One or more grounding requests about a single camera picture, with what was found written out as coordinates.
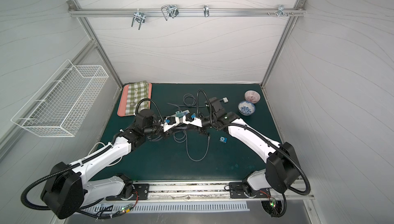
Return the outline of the teal USB charger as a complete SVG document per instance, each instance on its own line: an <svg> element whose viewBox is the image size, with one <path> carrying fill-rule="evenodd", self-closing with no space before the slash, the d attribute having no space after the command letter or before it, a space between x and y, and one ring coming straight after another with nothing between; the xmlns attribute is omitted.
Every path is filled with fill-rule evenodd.
<svg viewBox="0 0 394 224"><path fill-rule="evenodd" d="M183 117L183 112L182 111L176 111L175 113L176 117Z"/></svg>

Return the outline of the white colourful power strip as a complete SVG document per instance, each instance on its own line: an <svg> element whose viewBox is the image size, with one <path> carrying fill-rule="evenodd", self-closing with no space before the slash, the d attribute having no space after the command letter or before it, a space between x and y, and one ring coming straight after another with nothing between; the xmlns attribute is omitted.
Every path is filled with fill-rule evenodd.
<svg viewBox="0 0 394 224"><path fill-rule="evenodd" d="M178 120L179 122L184 122L184 121L186 121L186 116L189 113L190 113L189 110L176 111L176 113L173 115L173 117L175 117L175 119Z"/></svg>

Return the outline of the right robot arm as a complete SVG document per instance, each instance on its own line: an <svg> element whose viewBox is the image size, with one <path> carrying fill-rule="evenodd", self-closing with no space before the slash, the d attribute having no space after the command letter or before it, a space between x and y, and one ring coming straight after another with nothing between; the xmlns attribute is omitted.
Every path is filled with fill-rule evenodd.
<svg viewBox="0 0 394 224"><path fill-rule="evenodd" d="M284 194L290 190L306 196L311 185L298 161L294 147L271 140L248 125L233 112L226 112L217 98L209 99L203 89L196 95L196 113L187 115L185 123L201 130L224 131L252 149L266 164L265 169L250 173L242 181L243 192L254 197L261 189L274 189Z"/></svg>

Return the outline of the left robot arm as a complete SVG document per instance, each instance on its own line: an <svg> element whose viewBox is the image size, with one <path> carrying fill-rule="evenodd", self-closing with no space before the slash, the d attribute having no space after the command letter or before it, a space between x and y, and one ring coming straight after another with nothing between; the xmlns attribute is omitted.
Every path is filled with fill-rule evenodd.
<svg viewBox="0 0 394 224"><path fill-rule="evenodd" d="M36 180L22 192L21 203L33 210L51 210L59 219L70 217L92 202L89 197L93 196L93 189L87 187L90 179L117 159L135 151L148 136L163 136L178 126L183 117L181 113L163 117L150 109L136 110L131 125L115 134L111 142L70 164L56 164L49 175ZM41 183L45 185L41 193L43 206L28 200L28 193Z"/></svg>

